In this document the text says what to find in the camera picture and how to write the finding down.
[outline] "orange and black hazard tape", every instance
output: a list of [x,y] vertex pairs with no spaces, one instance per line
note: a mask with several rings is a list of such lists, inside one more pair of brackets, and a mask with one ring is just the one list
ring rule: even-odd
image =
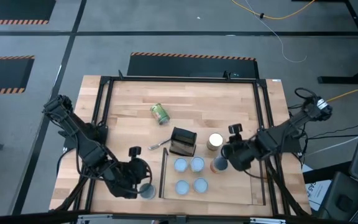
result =
[[0,60],[9,60],[9,59],[35,59],[34,55],[26,55],[26,56],[5,56],[0,57]]
[[22,93],[25,88],[2,88],[0,94]]
[[133,55],[142,56],[163,56],[163,57],[191,57],[191,58],[213,58],[213,59],[234,59],[234,60],[251,60],[256,61],[255,58],[251,57],[235,57],[235,56],[217,56],[217,55],[192,55],[192,54],[168,54],[168,53],[147,53],[147,52],[133,52]]
[[49,21],[42,19],[0,19],[0,25],[45,25]]

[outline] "black rubber mat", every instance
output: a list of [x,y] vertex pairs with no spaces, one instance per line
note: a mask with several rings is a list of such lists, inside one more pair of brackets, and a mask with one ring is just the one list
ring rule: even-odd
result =
[[33,55],[0,57],[0,94],[25,91],[34,58]]
[[158,77],[259,78],[256,59],[215,55],[134,52],[127,75]]
[[0,0],[0,25],[48,24],[56,0]]

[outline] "butcher block tabletop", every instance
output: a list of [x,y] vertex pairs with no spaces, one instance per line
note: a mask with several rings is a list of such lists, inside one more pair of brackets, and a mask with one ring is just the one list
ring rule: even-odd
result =
[[[100,78],[101,76],[96,75],[87,75],[83,78],[75,105],[75,113],[84,122],[91,121]],[[273,121],[278,125],[288,119],[283,86],[280,80],[266,80],[266,82]],[[103,111],[106,92],[104,91],[99,116]],[[262,89],[259,90],[259,95],[264,125],[268,126]],[[168,124],[161,126],[152,116],[150,107],[156,103],[161,103],[170,115],[171,119]],[[245,173],[242,178],[246,180],[244,183],[249,187],[245,187],[248,191],[244,192],[241,197],[244,197],[246,203],[158,197],[163,147],[169,149],[170,143],[153,151],[148,150],[149,146],[169,138],[173,127],[178,127],[197,133],[195,156],[214,158],[219,152],[207,149],[206,142],[209,135],[219,133],[224,139],[228,139],[230,134],[227,127],[236,123],[242,124],[243,139],[253,136],[259,127],[252,84],[114,81],[108,114],[109,134],[106,145],[120,161],[130,159],[128,157],[130,147],[140,146],[142,153],[139,157],[149,163],[152,169],[152,184],[156,187],[157,194],[151,200],[143,199],[140,196],[137,199],[116,198],[109,192],[104,182],[96,181],[91,212],[271,216],[272,206],[267,181],[250,177]],[[62,159],[50,209],[57,208],[78,183],[79,175],[76,171],[75,161],[74,151],[69,152]],[[310,212],[299,161],[292,154],[284,153],[282,169],[287,188],[301,207]],[[260,166],[259,161],[254,161],[250,172],[265,177],[265,166],[263,163]],[[278,210],[283,213],[281,194],[277,186],[275,186],[275,192]],[[80,209],[85,207],[87,193],[88,184],[84,187]]]

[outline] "green can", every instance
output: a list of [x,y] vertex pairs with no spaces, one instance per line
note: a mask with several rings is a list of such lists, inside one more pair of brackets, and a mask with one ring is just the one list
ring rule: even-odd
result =
[[162,108],[161,103],[154,104],[150,111],[152,112],[154,118],[158,121],[159,125],[168,123],[170,117],[168,113]]

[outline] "concrete floor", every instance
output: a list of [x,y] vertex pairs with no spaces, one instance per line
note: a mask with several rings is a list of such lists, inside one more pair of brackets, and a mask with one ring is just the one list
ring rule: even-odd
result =
[[[305,5],[304,2],[290,0],[249,2],[256,11],[272,16],[283,16]],[[358,13],[358,1],[352,3]],[[0,26],[0,30],[69,31],[79,5],[80,0],[58,1],[49,25]],[[277,31],[357,30],[345,5],[338,3],[316,2],[295,17],[265,22]],[[230,0],[88,0],[79,31],[123,30],[267,31],[252,14],[235,6]],[[320,75],[351,76],[358,72],[358,37],[282,37],[282,40],[288,58],[301,60],[307,55],[306,61],[286,61],[276,37],[76,37],[59,93],[68,95],[75,103],[83,75],[117,75],[119,69],[126,73],[131,52],[255,57],[261,78],[282,80],[288,105],[300,102],[293,94],[293,90],[299,86],[307,86],[325,99],[358,88],[358,85],[320,85],[316,81]],[[0,151],[0,215],[9,213],[24,164],[37,135],[42,105],[50,96],[67,42],[68,37],[65,36],[0,37],[0,56],[35,55],[36,58],[25,93],[0,95],[0,142],[5,144],[4,150]],[[332,106],[334,114],[329,121],[307,125],[309,136],[358,124],[358,93],[334,101]],[[57,131],[54,126],[48,128],[24,213],[48,210],[56,178],[56,163],[63,145],[63,138]],[[358,128],[344,132],[357,133]],[[340,141],[343,139],[310,141],[308,152]],[[356,142],[352,142],[315,154],[307,158],[306,164],[320,168],[344,162],[351,159],[355,145]]]

